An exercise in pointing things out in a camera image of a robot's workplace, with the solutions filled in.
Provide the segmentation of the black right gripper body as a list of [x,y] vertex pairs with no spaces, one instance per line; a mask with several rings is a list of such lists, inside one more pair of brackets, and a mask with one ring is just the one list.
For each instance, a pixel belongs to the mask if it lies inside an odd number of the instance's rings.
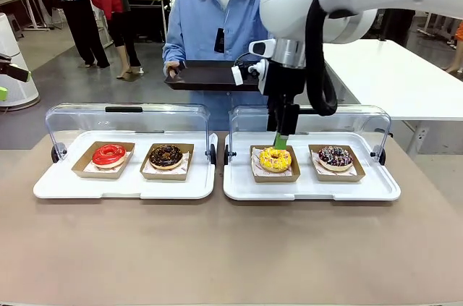
[[293,104],[302,94],[306,83],[305,69],[284,67],[275,61],[260,60],[258,88],[268,99],[269,107]]

